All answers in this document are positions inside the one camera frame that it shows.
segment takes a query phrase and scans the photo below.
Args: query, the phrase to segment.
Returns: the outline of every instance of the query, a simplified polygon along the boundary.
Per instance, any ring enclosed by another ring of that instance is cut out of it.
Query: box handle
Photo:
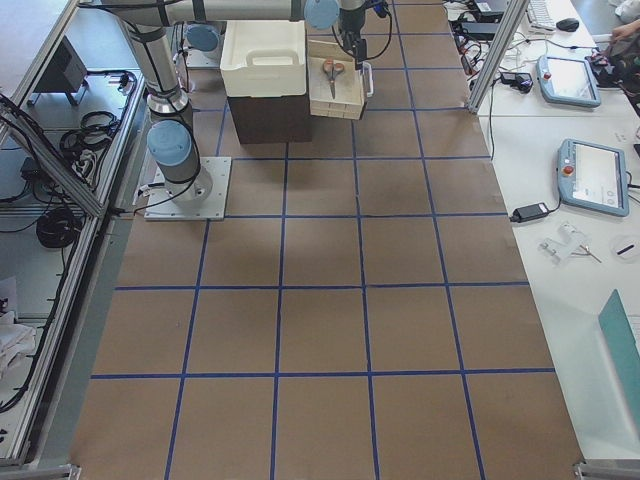
[[[369,62],[362,62],[362,69],[367,71],[365,84],[367,84],[367,98],[373,97],[373,68]]]
[[[300,65],[300,58],[298,52],[288,49],[274,49],[274,50],[250,50],[247,52],[247,65],[253,66],[256,58],[271,58],[271,57],[288,57],[291,58],[293,65]]]

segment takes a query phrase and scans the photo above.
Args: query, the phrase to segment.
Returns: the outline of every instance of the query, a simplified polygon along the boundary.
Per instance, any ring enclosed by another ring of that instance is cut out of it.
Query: white table
[[[502,116],[492,123],[494,166],[509,212],[541,201],[551,208],[557,205],[555,162],[565,138],[621,148],[627,169],[640,178],[640,161],[633,149],[640,125],[635,114],[606,119]],[[488,140],[488,118],[481,118],[481,124]],[[640,459],[640,438],[598,325],[598,313],[616,288],[627,312],[640,313],[640,260],[623,263],[611,252],[616,236],[640,234],[640,205],[632,202],[630,211],[621,219],[563,205],[543,221],[514,224],[569,414],[587,459]],[[571,258],[558,266],[541,250],[546,237],[561,240],[558,228],[564,221],[590,237],[589,246],[602,264],[592,258]]]
[[[551,17],[558,21],[563,18],[578,18],[573,5],[569,0],[547,0]],[[595,47],[586,27],[580,24],[575,32],[561,32],[556,30],[553,35],[534,35],[527,31],[527,20],[524,19],[518,28],[519,34],[515,35],[514,44],[521,42],[524,37],[533,40],[530,44],[521,44],[516,49],[509,50],[501,62],[501,67],[515,69],[518,72],[527,72],[534,79],[534,87],[529,94],[521,94],[517,90],[500,83],[496,84],[493,91],[493,116],[541,116],[541,117],[622,117],[635,115],[633,108],[624,94],[619,90],[601,90],[602,105],[597,108],[581,108],[569,105],[550,104],[544,100],[540,93],[540,87],[536,80],[535,62],[545,53],[565,58],[584,59],[591,53],[590,49],[580,48],[569,50],[543,41],[548,39],[556,44],[565,46]],[[489,114],[491,91],[487,93],[480,107],[479,115]]]

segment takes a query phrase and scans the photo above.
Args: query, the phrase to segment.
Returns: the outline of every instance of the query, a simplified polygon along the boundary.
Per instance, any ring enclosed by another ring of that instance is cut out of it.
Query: person's hand
[[[615,43],[623,38],[628,38],[640,29],[640,22],[628,23],[627,25],[620,25],[611,31],[611,43]]]

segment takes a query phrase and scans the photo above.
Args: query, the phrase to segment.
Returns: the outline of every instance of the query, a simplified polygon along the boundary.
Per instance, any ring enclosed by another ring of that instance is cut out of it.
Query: white storage box
[[[305,94],[304,22],[227,22],[220,71],[230,97]]]
[[[371,65],[364,62],[363,69],[355,68],[355,61],[332,42],[309,40],[309,100],[311,115],[357,120],[362,116],[367,97],[373,95]],[[344,64],[344,72],[336,81],[336,98],[332,98],[329,79],[322,69],[327,58]],[[362,72],[367,75],[367,82]]]

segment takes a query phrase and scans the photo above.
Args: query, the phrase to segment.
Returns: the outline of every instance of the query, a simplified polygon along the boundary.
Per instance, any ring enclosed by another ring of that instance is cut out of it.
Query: computer mouse
[[[580,26],[580,20],[577,18],[565,18],[556,23],[556,28],[563,32],[575,32]]]

